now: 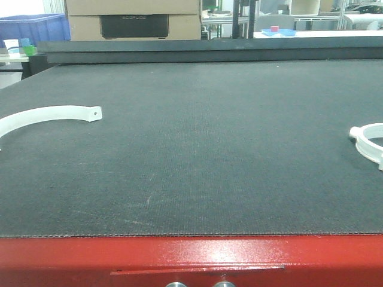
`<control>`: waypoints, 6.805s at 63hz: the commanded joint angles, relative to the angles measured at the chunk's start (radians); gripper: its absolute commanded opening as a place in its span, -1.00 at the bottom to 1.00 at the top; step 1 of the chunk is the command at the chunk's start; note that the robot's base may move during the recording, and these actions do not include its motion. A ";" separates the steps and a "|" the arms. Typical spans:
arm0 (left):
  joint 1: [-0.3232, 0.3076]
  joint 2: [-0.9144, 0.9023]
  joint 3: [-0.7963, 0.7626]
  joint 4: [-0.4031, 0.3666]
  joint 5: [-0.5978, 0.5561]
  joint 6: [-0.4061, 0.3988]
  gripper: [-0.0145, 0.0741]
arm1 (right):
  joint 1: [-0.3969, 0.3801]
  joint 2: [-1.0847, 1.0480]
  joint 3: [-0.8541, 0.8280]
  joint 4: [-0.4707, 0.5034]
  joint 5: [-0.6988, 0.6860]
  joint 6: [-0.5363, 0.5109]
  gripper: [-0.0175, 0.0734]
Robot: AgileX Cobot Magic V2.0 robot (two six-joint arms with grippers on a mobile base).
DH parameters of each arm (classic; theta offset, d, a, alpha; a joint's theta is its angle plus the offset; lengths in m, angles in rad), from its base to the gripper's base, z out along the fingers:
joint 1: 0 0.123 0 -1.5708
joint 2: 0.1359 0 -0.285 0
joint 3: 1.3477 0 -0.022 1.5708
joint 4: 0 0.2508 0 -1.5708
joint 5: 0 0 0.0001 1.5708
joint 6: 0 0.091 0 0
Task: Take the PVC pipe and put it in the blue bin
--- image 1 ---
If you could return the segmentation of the red metal robot base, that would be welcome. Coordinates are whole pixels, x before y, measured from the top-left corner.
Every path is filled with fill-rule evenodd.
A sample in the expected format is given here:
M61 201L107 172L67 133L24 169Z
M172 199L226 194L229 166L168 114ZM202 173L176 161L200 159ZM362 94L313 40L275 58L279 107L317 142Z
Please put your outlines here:
M381 286L382 236L1 240L2 286Z

